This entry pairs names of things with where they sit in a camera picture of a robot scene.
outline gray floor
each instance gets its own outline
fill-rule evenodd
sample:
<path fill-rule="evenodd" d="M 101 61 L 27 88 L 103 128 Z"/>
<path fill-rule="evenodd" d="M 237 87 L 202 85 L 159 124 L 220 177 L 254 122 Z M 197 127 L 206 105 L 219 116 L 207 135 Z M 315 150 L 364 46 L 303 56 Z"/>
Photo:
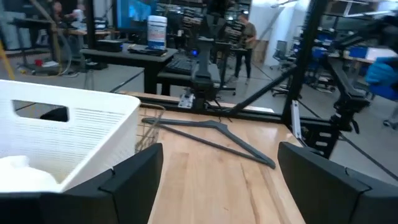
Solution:
<path fill-rule="evenodd" d="M 19 61 L 20 59 L 15 58 L 11 60 L 11 63 L 15 66 Z M 112 88 L 139 73 L 141 70 L 141 68 L 110 65 L 109 68 L 105 70 L 95 71 L 95 88 L 98 91 L 110 91 Z M 246 81 L 244 66 L 239 75 L 239 80 L 235 84 L 237 87 L 236 96 L 233 96 L 231 92 L 225 91 L 221 93 L 221 101 L 239 103 L 264 85 L 270 83 L 279 73 L 265 67 L 262 67 L 261 70 L 257 67 L 253 67 L 252 78 L 248 85 L 244 84 Z M 8 79 L 3 65 L 0 66 L 0 79 Z M 16 80 L 71 88 L 83 88 L 84 77 L 83 75 L 79 75 L 76 78 L 36 78 L 16 73 Z M 131 83 L 121 88 L 121 90 L 143 92 L 143 84 L 143 75 L 139 75 Z M 171 93 L 173 96 L 179 96 L 182 92 L 183 89 L 181 87 L 172 86 Z M 336 101 L 338 93 L 329 95 L 303 86 L 302 96 L 302 103 L 320 117 L 329 118 L 334 113 L 333 103 Z M 280 113 L 284 101 L 285 98 L 283 96 L 273 98 L 270 93 L 267 93 L 254 102 L 253 105 L 271 108 L 276 113 Z M 340 141 L 333 152 L 331 160 L 390 184 L 398 185 L 398 181 L 372 162 L 372 160 L 374 160 L 384 166 L 385 169 L 389 170 L 392 175 L 398 175 L 398 164 L 396 163 L 396 158 L 398 158 L 398 150 L 396 147 L 397 132 L 382 126 L 382 121 L 389 116 L 393 108 L 394 104 L 392 102 L 382 98 L 376 98 L 369 108 L 356 116 L 356 120 L 361 128 L 361 134 L 344 133 L 344 135 L 355 145 L 359 146 L 364 153 L 360 153 L 359 150 L 355 149 L 348 142 Z M 302 105 L 300 105 L 300 115 L 315 116 Z"/>

